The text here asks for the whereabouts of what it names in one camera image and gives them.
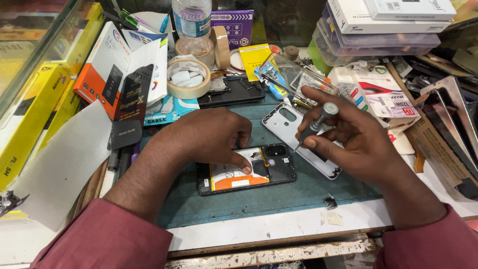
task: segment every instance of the hand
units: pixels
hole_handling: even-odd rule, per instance
[[[326,124],[336,126],[320,136],[312,135],[305,139],[304,146],[314,148],[318,153],[355,178],[380,183],[390,175],[410,170],[395,150],[385,129],[370,113],[358,109],[345,99],[333,96],[322,90],[308,86],[302,87],[302,94],[319,104],[332,102],[338,106],[338,114],[328,119]],[[321,106],[313,107],[305,114],[296,137],[320,116]],[[344,148],[332,143],[337,140]]]
[[[152,139],[169,143],[169,151],[176,151],[185,162],[226,164],[245,174],[252,167],[245,157],[232,151],[239,139],[239,147],[246,147],[252,130],[251,122],[224,107],[193,111],[163,128]]]

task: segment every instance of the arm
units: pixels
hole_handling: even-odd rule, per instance
[[[124,176],[45,247],[31,268],[164,268],[171,233],[154,223],[174,179],[189,162],[250,163],[252,124],[225,108],[194,111],[155,134]]]
[[[467,265],[478,264],[477,234],[415,175],[373,116],[321,90],[304,86],[302,93],[318,103],[333,102],[339,107],[337,117],[326,121],[336,128],[306,138],[304,146],[314,148],[358,180],[374,183],[383,195],[397,231],[384,236],[379,268],[448,268],[447,264],[449,268],[472,268]],[[320,107],[311,109],[296,136],[319,116]],[[344,148],[332,143],[335,140]]]

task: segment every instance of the purple box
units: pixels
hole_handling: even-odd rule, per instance
[[[253,15],[254,10],[213,11],[211,12],[211,27],[224,26],[226,28],[229,49],[249,46]]]

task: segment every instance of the water bottle label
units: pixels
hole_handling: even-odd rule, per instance
[[[210,15],[206,19],[199,22],[183,19],[174,11],[173,16],[174,22],[176,23],[176,28],[187,36],[201,37],[209,32],[209,26],[211,25]]]

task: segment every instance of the white tabletop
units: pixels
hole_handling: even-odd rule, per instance
[[[403,158],[410,166],[414,162],[413,156]],[[478,215],[478,202],[454,201],[428,162],[425,163],[424,173],[418,174],[418,177],[442,202],[451,204],[460,216]],[[105,177],[107,180],[112,180],[111,174]],[[343,226],[328,224],[327,209],[321,207],[172,228],[168,229],[174,234],[169,250],[217,247],[391,225],[383,199],[339,205],[331,212],[342,217]],[[0,265],[31,263],[56,234],[33,220],[23,220],[20,224],[3,222],[0,221],[0,235],[8,247],[0,251]]]

